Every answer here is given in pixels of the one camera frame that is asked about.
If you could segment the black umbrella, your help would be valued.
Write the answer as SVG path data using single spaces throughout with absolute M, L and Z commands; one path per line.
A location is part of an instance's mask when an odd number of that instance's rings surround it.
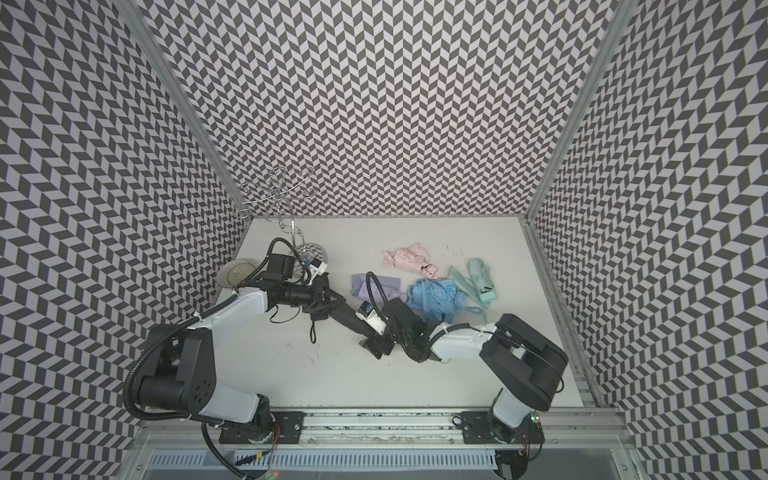
M 328 318 L 335 320 L 349 330 L 363 335 L 368 339 L 378 336 L 378 332 L 366 321 L 356 315 L 345 300 L 333 300 L 324 304 L 314 304 L 305 309 L 313 321 L 322 321 Z

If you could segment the purple umbrella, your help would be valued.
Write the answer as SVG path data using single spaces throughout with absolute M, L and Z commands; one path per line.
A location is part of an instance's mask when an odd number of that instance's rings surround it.
M 367 302 L 374 298 L 377 304 L 381 304 L 383 298 L 393 300 L 402 297 L 400 278 L 378 276 L 377 279 L 378 281 L 369 280 L 364 273 L 352 275 L 351 295 Z

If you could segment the blue umbrella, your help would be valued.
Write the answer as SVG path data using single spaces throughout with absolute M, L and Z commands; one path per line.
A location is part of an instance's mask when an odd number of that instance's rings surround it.
M 408 288 L 406 305 L 426 323 L 452 323 L 457 312 L 484 313 L 481 307 L 469 305 L 467 299 L 453 280 L 420 279 Z

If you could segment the pink umbrella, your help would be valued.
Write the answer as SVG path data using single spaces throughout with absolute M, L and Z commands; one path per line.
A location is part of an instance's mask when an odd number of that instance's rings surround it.
M 438 267 L 431 262 L 426 248 L 421 243 L 394 251 L 384 251 L 382 266 L 418 274 L 430 280 L 439 279 Z

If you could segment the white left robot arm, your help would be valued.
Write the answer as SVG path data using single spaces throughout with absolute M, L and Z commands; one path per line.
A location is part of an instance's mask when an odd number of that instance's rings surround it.
M 321 258 L 270 253 L 256 265 L 227 264 L 219 274 L 232 295 L 179 324 L 151 328 L 123 389 L 129 413 L 146 421 L 191 419 L 215 426 L 231 443 L 266 443 L 278 437 L 266 396 L 219 380 L 216 350 L 248 322 L 280 305 L 306 313 L 332 305 Z

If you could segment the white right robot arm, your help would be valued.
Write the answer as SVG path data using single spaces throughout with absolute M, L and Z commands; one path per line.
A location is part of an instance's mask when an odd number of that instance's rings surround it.
M 497 442 L 528 447 L 545 441 L 540 414 L 565 386 L 566 353 L 514 314 L 494 323 L 426 323 L 399 299 L 382 311 L 363 303 L 354 316 L 367 325 L 361 346 L 380 359 L 395 346 L 413 362 L 478 361 L 501 383 L 486 410 L 462 411 L 452 418 L 464 442 Z

